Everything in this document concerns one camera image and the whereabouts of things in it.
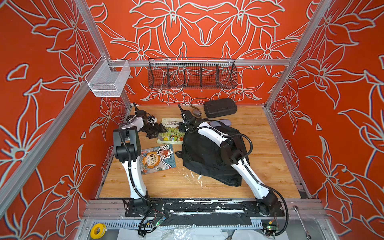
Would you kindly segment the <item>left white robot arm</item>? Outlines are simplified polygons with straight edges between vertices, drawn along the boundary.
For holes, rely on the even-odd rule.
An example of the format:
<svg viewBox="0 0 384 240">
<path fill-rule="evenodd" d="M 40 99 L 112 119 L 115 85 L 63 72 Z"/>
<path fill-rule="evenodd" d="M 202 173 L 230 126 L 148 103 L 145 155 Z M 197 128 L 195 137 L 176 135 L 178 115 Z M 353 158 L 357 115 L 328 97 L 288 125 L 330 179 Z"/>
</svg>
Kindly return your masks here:
<svg viewBox="0 0 384 240">
<path fill-rule="evenodd" d="M 141 173 L 142 152 L 139 130 L 144 126 L 142 118 L 134 117 L 113 131 L 114 155 L 124 167 L 130 186 L 128 210 L 143 214 L 161 199 L 150 198 Z"/>
</svg>

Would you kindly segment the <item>black student backpack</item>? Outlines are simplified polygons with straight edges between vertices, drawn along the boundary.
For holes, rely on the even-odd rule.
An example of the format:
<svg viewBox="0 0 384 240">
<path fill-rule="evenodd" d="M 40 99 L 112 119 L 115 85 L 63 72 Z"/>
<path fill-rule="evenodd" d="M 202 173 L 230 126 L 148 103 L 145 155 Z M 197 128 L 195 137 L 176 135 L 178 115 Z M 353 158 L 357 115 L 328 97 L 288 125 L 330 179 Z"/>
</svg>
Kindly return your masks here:
<svg viewBox="0 0 384 240">
<path fill-rule="evenodd" d="M 183 166 L 198 175 L 211 177 L 230 187 L 242 185 L 241 175 L 221 156 L 220 147 L 198 132 L 186 132 L 182 149 L 176 152 Z"/>
</svg>

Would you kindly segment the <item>green Chinese history picture book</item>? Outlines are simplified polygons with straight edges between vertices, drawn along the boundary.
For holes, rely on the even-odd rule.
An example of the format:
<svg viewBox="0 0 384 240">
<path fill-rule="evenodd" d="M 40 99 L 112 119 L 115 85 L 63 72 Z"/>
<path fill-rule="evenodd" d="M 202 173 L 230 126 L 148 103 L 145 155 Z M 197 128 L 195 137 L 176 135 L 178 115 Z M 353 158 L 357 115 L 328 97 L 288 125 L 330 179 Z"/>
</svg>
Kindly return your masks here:
<svg viewBox="0 0 384 240">
<path fill-rule="evenodd" d="M 182 145 L 185 132 L 179 130 L 179 123 L 183 122 L 181 118 L 162 118 L 161 124 L 167 132 L 159 134 L 157 143 Z"/>
</svg>

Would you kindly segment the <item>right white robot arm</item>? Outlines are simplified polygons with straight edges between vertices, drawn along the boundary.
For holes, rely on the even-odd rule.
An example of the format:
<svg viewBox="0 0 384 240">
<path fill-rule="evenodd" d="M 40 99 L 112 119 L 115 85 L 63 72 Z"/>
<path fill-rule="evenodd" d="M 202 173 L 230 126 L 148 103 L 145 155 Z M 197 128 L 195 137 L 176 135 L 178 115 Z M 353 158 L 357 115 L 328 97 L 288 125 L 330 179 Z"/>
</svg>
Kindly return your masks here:
<svg viewBox="0 0 384 240">
<path fill-rule="evenodd" d="M 181 110 L 181 116 L 186 133 L 182 150 L 176 155 L 182 158 L 184 167 L 232 187 L 239 187 L 244 180 L 254 194 L 263 216 L 273 214 L 278 208 L 288 208 L 286 204 L 279 204 L 279 201 L 284 200 L 282 195 L 265 185 L 252 170 L 249 155 L 253 145 L 246 148 L 244 143 L 251 142 L 248 136 L 222 121 L 212 126 L 188 110 Z"/>
</svg>

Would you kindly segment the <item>dragon cover picture book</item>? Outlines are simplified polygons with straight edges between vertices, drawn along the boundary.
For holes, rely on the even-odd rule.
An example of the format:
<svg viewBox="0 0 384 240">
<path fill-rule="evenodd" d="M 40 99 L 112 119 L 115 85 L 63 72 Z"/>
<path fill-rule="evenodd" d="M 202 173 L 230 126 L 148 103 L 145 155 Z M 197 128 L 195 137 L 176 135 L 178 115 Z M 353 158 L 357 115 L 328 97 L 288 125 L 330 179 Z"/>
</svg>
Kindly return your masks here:
<svg viewBox="0 0 384 240">
<path fill-rule="evenodd" d="M 175 168 L 176 160 L 173 146 L 162 145 L 142 150 L 140 165 L 142 175 Z"/>
</svg>

